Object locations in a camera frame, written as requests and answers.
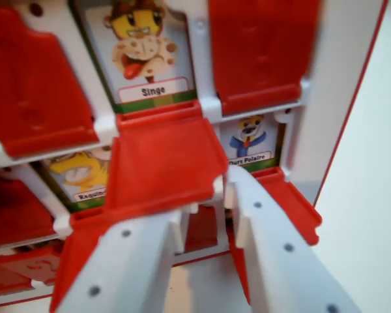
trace red plastic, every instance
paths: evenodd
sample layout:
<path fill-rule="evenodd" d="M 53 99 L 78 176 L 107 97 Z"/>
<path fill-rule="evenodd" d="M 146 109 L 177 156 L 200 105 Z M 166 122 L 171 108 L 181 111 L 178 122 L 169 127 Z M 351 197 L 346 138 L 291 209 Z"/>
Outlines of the red plastic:
<path fill-rule="evenodd" d="M 252 175 L 285 211 L 304 240 L 309 245 L 316 245 L 319 236 L 315 229 L 321 224 L 321 216 L 292 183 L 285 181 L 281 169 L 268 168 Z"/>
<path fill-rule="evenodd" d="M 30 279 L 0 266 L 0 295 L 30 289 Z"/>
<path fill-rule="evenodd" d="M 320 0 L 209 1 L 214 84 L 223 114 L 301 95 Z"/>
<path fill-rule="evenodd" d="M 71 215 L 74 232 L 65 242 L 51 312 L 110 226 L 207 200 L 215 178 L 227 171 L 226 155 L 197 101 L 118 115 L 117 124 L 120 136 L 113 142 L 105 205 Z M 212 214 L 205 210 L 202 215 Z M 211 244 L 215 217 L 211 226 L 193 244 Z M 199 227 L 196 220 L 191 227 Z"/>
<path fill-rule="evenodd" d="M 321 216 L 292 183 L 285 181 L 279 167 L 256 171 L 252 175 L 261 183 L 274 200 L 285 211 L 298 232 L 309 245 L 319 241 L 315 229 L 321 224 Z M 230 253 L 233 258 L 242 287 L 249 302 L 249 288 L 246 274 L 243 249 L 235 246 L 235 236 L 232 229 L 227 229 Z"/>
<path fill-rule="evenodd" d="M 104 210 L 115 220 L 207 200 L 227 157 L 197 101 L 118 118 Z"/>
<path fill-rule="evenodd" d="M 198 207 L 197 214 L 190 215 L 185 252 L 217 245 L 217 220 L 214 207 Z"/>
<path fill-rule="evenodd" d="M 1 256 L 1 267 L 45 284 L 55 281 L 61 255 L 52 246 L 12 256 Z"/>
<path fill-rule="evenodd" d="M 52 216 L 23 182 L 0 178 L 0 246 L 54 233 Z"/>
<path fill-rule="evenodd" d="M 0 8 L 0 142 L 12 157 L 97 142 L 93 113 L 58 39 Z"/>

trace cartoon card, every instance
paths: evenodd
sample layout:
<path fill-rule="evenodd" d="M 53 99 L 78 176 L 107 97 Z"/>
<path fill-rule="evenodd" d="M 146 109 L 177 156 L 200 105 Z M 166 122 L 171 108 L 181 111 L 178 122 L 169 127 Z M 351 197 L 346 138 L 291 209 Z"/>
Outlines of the cartoon card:
<path fill-rule="evenodd" d="M 70 6 L 115 112 L 196 98 L 184 16 L 161 0 L 73 0 Z"/>
<path fill-rule="evenodd" d="M 254 115 L 220 125 L 220 141 L 229 165 L 249 171 L 278 164 L 279 123 L 272 114 Z"/>
<path fill-rule="evenodd" d="M 111 147 L 106 146 L 32 165 L 68 210 L 75 212 L 104 204 L 110 156 Z"/>

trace red edge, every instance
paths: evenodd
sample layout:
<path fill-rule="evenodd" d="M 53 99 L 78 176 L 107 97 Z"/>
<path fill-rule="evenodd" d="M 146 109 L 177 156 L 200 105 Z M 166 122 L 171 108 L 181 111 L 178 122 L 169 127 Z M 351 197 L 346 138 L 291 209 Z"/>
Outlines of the red edge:
<path fill-rule="evenodd" d="M 16 305 L 16 304 L 18 304 L 18 303 L 23 303 L 23 302 L 28 302 L 28 301 L 39 300 L 39 299 L 47 298 L 47 297 L 51 297 L 51 296 L 52 296 L 52 293 L 49 294 L 49 295 L 40 295 L 39 297 L 34 297 L 34 298 L 28 298 L 28 299 L 23 299 L 23 300 L 19 300 L 19 301 L 13 301 L 13 302 L 2 303 L 0 306 Z"/>
<path fill-rule="evenodd" d="M 354 93 L 354 95 L 353 95 L 351 104 L 349 105 L 349 109 L 348 109 L 348 111 L 347 111 L 345 121 L 343 122 L 343 125 L 342 125 L 342 127 L 341 127 L 341 130 L 340 130 L 340 133 L 339 133 L 338 140 L 337 140 L 337 142 L 336 142 L 336 145 L 334 146 L 333 153 L 332 153 L 332 156 L 330 157 L 330 161 L 329 161 L 329 163 L 328 163 L 328 166 L 327 166 L 327 169 L 326 169 L 325 176 L 323 177 L 323 181 L 321 182 L 319 191 L 318 191 L 318 193 L 317 193 L 317 197 L 316 197 L 315 200 L 314 200 L 314 204 L 313 204 L 314 206 L 316 205 L 317 200 L 319 199 L 319 196 L 320 196 L 320 192 L 321 192 L 321 190 L 323 189 L 323 185 L 325 184 L 325 181 L 326 181 L 326 177 L 327 177 L 328 171 L 330 170 L 330 167 L 332 166 L 332 162 L 333 162 L 333 159 L 334 159 L 334 155 L 336 154 L 336 151 L 338 150 L 339 142 L 340 142 L 340 140 L 341 140 L 341 137 L 343 136 L 343 131 L 345 130 L 347 121 L 348 121 L 349 116 L 350 116 L 350 114 L 351 114 L 351 112 L 352 112 L 353 104 L 355 104 L 356 97 L 358 96 L 358 92 L 359 92 L 359 89 L 360 89 L 360 85 L 361 85 L 361 83 L 362 83 L 362 80 L 364 80 L 366 67 L 368 66 L 369 59 L 371 59 L 372 50 L 373 50 L 373 47 L 374 47 L 374 45 L 375 45 L 375 42 L 377 41 L 378 32 L 379 32 L 379 29 L 380 29 L 381 24 L 382 24 L 382 22 L 383 22 L 383 18 L 384 18 L 384 14 L 385 14 L 385 10 L 386 10 L 387 4 L 388 4 L 388 0 L 384 0 L 383 5 L 382 5 L 382 7 L 381 7 L 381 11 L 380 11 L 380 13 L 379 13 L 377 25 L 375 26 L 375 30 L 374 30 L 374 32 L 373 32 L 371 45 L 369 46 L 368 54 L 367 54 L 367 56 L 366 56 L 364 66 L 362 67 L 362 72 L 360 73 L 360 77 L 359 77 L 359 80 L 358 80 L 358 84 L 356 85 L 355 93 Z"/>

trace tongue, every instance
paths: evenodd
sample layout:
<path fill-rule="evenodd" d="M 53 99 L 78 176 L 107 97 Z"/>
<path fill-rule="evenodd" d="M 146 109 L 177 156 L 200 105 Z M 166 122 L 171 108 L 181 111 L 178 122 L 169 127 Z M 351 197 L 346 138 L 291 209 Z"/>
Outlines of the tongue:
<path fill-rule="evenodd" d="M 126 78 L 127 80 L 134 79 L 140 73 L 142 67 L 143 64 L 139 64 L 139 63 L 132 63 L 126 65 L 123 73 L 124 78 Z"/>
<path fill-rule="evenodd" d="M 243 148 L 248 148 L 250 144 L 250 137 L 248 136 L 246 138 L 246 141 L 243 143 Z"/>

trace cartoon monkey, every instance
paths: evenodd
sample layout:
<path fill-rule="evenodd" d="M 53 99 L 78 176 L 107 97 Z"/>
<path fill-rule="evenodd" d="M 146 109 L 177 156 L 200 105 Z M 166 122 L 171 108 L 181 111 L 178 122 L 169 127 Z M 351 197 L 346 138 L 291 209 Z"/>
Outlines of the cartoon monkey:
<path fill-rule="evenodd" d="M 127 80 L 144 76 L 154 82 L 154 74 L 175 64 L 177 45 L 160 38 L 165 10 L 154 0 L 116 1 L 104 25 L 120 40 L 112 60 Z"/>
<path fill-rule="evenodd" d="M 64 176 L 64 185 L 78 186 L 80 192 L 107 185 L 109 162 L 95 158 L 88 151 L 59 156 L 49 162 L 51 171 Z"/>
<path fill-rule="evenodd" d="M 260 144 L 267 137 L 267 133 L 259 134 L 262 115 L 255 115 L 240 120 L 239 129 L 235 136 L 230 140 L 230 146 L 237 149 L 237 157 L 248 155 L 248 149 Z"/>

